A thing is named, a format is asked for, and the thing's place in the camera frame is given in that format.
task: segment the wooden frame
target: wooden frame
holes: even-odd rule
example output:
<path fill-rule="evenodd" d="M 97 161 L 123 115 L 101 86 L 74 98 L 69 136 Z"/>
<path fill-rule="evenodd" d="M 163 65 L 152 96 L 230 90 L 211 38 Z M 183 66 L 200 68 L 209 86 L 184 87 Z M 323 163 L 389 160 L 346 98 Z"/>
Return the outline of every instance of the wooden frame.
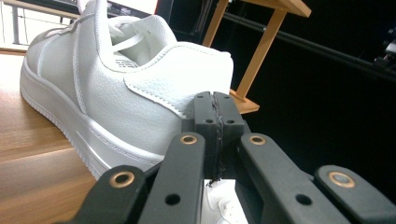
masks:
<path fill-rule="evenodd" d="M 260 67 L 262 66 L 262 62 L 271 47 L 272 42 L 279 30 L 280 25 L 285 19 L 286 15 L 289 13 L 293 13 L 299 16 L 309 17 L 311 14 L 311 9 L 307 7 L 300 0 L 243 0 L 244 2 L 248 2 L 251 4 L 259 5 L 262 7 L 270 7 L 273 8 L 274 14 L 271 17 L 264 34 L 262 35 L 262 39 L 259 43 L 259 46 L 256 48 L 256 51 L 250 61 L 250 64 L 247 67 L 247 71 L 245 72 L 241 83 L 236 91 L 230 90 L 230 94 L 235 100 L 236 105 L 238 106 L 239 112 L 241 114 L 254 112 L 259 110 L 259 105 L 250 101 L 247 97 L 248 91 L 250 89 L 251 84 L 254 81 Z M 215 13 L 213 15 L 212 21 L 209 24 L 207 29 L 203 45 L 210 47 L 212 45 L 212 41 L 215 37 L 216 31 L 219 28 L 219 24 L 224 15 L 225 9 L 228 6 L 228 0 L 219 0 L 218 6 L 216 7 Z"/>

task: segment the white leather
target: white leather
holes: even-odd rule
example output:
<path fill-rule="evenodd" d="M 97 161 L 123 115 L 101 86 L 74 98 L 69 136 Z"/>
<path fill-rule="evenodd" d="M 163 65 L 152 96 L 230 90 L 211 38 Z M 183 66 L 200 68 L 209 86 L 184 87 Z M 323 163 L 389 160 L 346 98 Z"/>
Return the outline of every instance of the white leather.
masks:
<path fill-rule="evenodd" d="M 116 64 L 104 0 L 89 2 L 81 19 L 66 32 L 39 36 L 26 54 L 25 96 L 31 96 L 31 103 L 42 102 L 36 107 L 44 110 L 46 106 L 56 107 L 55 102 L 46 103 L 45 95 L 29 90 L 33 83 L 40 82 L 28 78 L 36 74 L 45 79 L 42 86 L 50 83 L 54 92 L 67 97 L 72 102 L 68 104 L 79 109 L 75 120 L 87 121 L 76 137 L 70 134 L 69 139 L 97 150 L 97 160 L 103 164 L 97 169 L 100 174 L 106 167 L 124 164 L 131 158 L 142 161 L 136 164 L 144 169 L 158 162 L 173 136 L 180 132 L 181 120 L 191 116 L 193 95 L 202 91 L 228 93 L 233 72 L 229 54 L 178 43 L 157 16 L 123 28 L 133 28 L 144 35 L 136 46 L 121 51 L 138 61 L 141 66 L 137 68 L 120 68 Z M 52 118 L 51 113 L 44 114 Z M 61 126 L 73 131 L 73 126 Z"/>
<path fill-rule="evenodd" d="M 227 179 L 204 188 L 201 223 L 248 224 L 234 191 L 235 180 Z"/>

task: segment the shoelace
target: shoelace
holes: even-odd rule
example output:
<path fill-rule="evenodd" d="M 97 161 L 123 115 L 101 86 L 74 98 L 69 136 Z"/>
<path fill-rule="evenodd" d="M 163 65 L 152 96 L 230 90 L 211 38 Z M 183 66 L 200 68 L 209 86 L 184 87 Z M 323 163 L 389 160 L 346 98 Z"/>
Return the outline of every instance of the shoelace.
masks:
<path fill-rule="evenodd" d="M 108 30 L 113 37 L 115 36 L 123 37 L 125 36 L 125 33 L 122 30 L 120 30 L 118 26 L 122 24 L 132 24 L 133 22 L 138 20 L 140 19 L 138 19 L 137 17 L 129 17 L 129 16 L 119 16 L 119 17 L 111 18 L 108 20 Z M 138 44 L 140 41 L 142 41 L 143 38 L 144 35 L 141 33 L 133 35 L 132 37 L 120 42 L 119 44 L 114 45 L 113 52 L 131 48 L 136 44 Z"/>

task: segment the shoe stitching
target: shoe stitching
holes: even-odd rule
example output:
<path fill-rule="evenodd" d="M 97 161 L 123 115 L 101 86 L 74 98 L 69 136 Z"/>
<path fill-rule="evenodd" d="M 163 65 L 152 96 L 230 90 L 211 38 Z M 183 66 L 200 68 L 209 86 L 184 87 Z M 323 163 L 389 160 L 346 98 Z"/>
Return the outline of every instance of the shoe stitching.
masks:
<path fill-rule="evenodd" d="M 187 118 L 187 115 L 185 115 L 183 112 L 181 112 L 180 110 L 178 110 L 174 105 L 172 105 L 170 102 L 166 101 L 165 99 L 163 99 L 163 98 L 161 98 L 161 97 L 159 97 L 159 96 L 156 96 L 156 95 L 154 95 L 154 94 L 152 94 L 152 93 L 150 93 L 150 92 L 143 91 L 142 89 L 140 89 L 140 88 L 138 88 L 138 87 L 136 87 L 136 86 L 134 86 L 134 85 L 129 86 L 129 87 L 131 87 L 132 89 L 135 89 L 135 91 L 141 91 L 141 92 L 143 92 L 143 94 L 150 95 L 151 97 L 154 97 L 154 98 L 157 99 L 159 102 L 162 102 L 163 104 L 167 105 L 168 108 L 170 107 L 169 109 L 171 109 L 172 111 L 174 111 L 177 115 L 179 115 L 179 116 L 182 117 L 183 119 L 186 119 L 186 118 Z"/>
<path fill-rule="evenodd" d="M 152 63 L 150 63 L 150 65 L 148 65 L 148 66 L 142 67 L 141 70 L 143 70 L 143 69 L 148 69 L 148 68 L 150 68 L 151 66 L 155 65 L 160 59 L 162 59 L 162 58 L 166 55 L 166 53 L 168 53 L 171 49 L 176 49 L 176 48 L 194 49 L 194 50 L 198 50 L 199 52 L 202 52 L 202 53 L 204 53 L 204 54 L 208 54 L 208 55 L 215 56 L 215 54 L 213 54 L 213 53 L 205 52 L 205 51 L 203 51 L 203 50 L 196 49 L 196 48 L 192 48 L 192 47 L 186 46 L 185 44 L 179 44 L 179 45 L 174 45 L 174 46 L 168 48 L 167 50 L 165 50 L 165 51 L 159 53 L 158 56 L 157 56 L 156 58 L 154 58 L 155 61 L 152 61 Z M 163 99 L 161 96 L 155 95 L 155 94 L 153 94 L 153 93 L 150 93 L 150 92 L 147 92 L 147 91 L 144 91 L 144 90 L 138 88 L 136 85 L 134 85 L 133 83 L 131 83 L 131 81 L 129 81 L 129 78 L 128 78 L 128 79 L 125 78 L 125 79 L 124 79 L 124 82 L 125 82 L 125 84 L 126 84 L 128 87 L 134 89 L 135 91 L 143 92 L 143 94 L 149 95 L 149 96 L 151 96 L 151 97 L 157 99 L 158 101 L 160 101 L 160 102 L 166 104 L 168 108 L 170 107 L 169 109 L 171 109 L 172 111 L 174 111 L 177 115 L 179 115 L 179 116 L 182 117 L 183 119 L 185 119 L 185 118 L 187 117 L 187 115 L 186 115 L 185 113 L 183 113 L 182 111 L 180 111 L 179 109 L 177 109 L 175 105 L 171 104 L 169 101 L 166 101 L 166 100 Z"/>
<path fill-rule="evenodd" d="M 48 86 L 46 86 L 46 85 L 44 85 L 43 83 L 39 82 L 38 80 L 36 80 L 36 79 L 30 77 L 30 75 L 26 75 L 26 76 L 27 76 L 28 78 L 32 79 L 32 80 L 33 80 L 35 83 L 37 83 L 38 85 L 42 86 L 43 88 L 45 88 L 45 89 L 47 89 L 47 90 L 49 90 L 49 91 L 53 91 L 53 90 L 52 90 L 51 88 L 49 88 Z M 43 110 L 45 110 L 48 114 L 51 114 L 46 108 L 44 108 L 44 107 L 41 106 L 39 103 L 37 103 L 36 101 L 34 101 L 30 96 L 28 96 L 28 97 L 29 97 L 29 99 L 30 99 L 31 101 L 35 102 L 36 105 L 40 106 L 40 108 L 42 108 Z M 66 108 L 67 108 L 69 111 L 71 111 L 73 114 L 76 114 L 75 111 L 73 111 L 73 109 L 71 109 L 71 108 L 69 107 L 69 105 L 68 105 Z M 52 117 L 53 117 L 54 119 L 56 119 L 57 122 L 59 122 L 62 126 L 64 126 L 54 115 L 52 115 Z M 137 156 L 135 156 L 135 155 L 132 155 L 132 154 L 130 154 L 130 153 L 126 152 L 126 151 L 123 151 L 123 150 L 121 150 L 120 148 L 114 146 L 113 144 L 111 144 L 110 142 L 108 142 L 105 138 L 103 138 L 99 133 L 97 133 L 94 129 L 92 129 L 89 125 L 87 125 L 86 122 L 85 122 L 84 120 L 82 120 L 79 116 L 77 116 L 77 118 L 78 118 L 78 120 L 79 120 L 85 127 L 87 127 L 87 128 L 90 130 L 91 133 L 93 133 L 96 137 L 98 137 L 99 140 L 101 140 L 101 141 L 102 141 L 103 143 L 105 143 L 107 146 L 109 146 L 109 147 L 111 147 L 111 148 L 117 150 L 119 153 L 121 153 L 121 154 L 123 154 L 123 155 L 126 155 L 126 156 L 128 156 L 129 158 L 136 159 L 136 160 L 138 160 L 138 161 L 143 161 L 143 162 L 146 162 L 146 163 L 149 163 L 149 164 L 157 164 L 156 162 L 148 161 L 148 160 L 139 158 L 139 157 L 137 157 Z"/>
<path fill-rule="evenodd" d="M 84 101 L 82 99 L 82 90 L 81 90 L 81 85 L 79 82 L 79 71 L 78 71 L 78 54 L 79 54 L 79 36 L 80 36 L 80 27 L 76 31 L 76 41 L 75 41 L 75 46 L 74 46 L 74 57 L 73 57 L 73 77 L 75 80 L 75 86 L 76 86 L 76 96 L 78 99 L 78 104 L 81 109 L 81 112 L 83 114 L 87 114 L 87 108 L 85 107 Z"/>
<path fill-rule="evenodd" d="M 46 49 L 49 47 L 50 43 L 54 40 L 55 38 L 52 38 L 50 40 L 48 40 L 48 42 L 43 43 L 43 48 L 40 52 L 40 55 L 38 57 L 38 62 L 37 62 L 37 76 L 38 77 L 42 77 L 41 76 L 41 70 L 42 70 L 42 66 L 43 66 L 43 60 L 44 60 L 44 54 L 42 52 L 45 52 Z"/>

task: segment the black background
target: black background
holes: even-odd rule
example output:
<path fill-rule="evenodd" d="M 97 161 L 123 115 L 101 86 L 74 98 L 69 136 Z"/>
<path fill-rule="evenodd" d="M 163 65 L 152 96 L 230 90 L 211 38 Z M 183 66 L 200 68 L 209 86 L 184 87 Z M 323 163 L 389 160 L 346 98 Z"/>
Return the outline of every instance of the black background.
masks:
<path fill-rule="evenodd" d="M 197 14 L 180 2 L 171 27 L 188 30 Z M 396 26 L 393 0 L 304 2 L 310 18 L 288 14 L 281 31 L 369 63 L 384 55 L 383 41 Z M 266 24 L 273 10 L 236 2 L 228 12 Z M 231 52 L 233 89 L 261 36 L 222 20 L 212 47 Z M 346 167 L 396 203 L 395 83 L 276 39 L 247 98 L 261 106 L 244 115 L 250 129 L 271 136 L 302 170 Z"/>

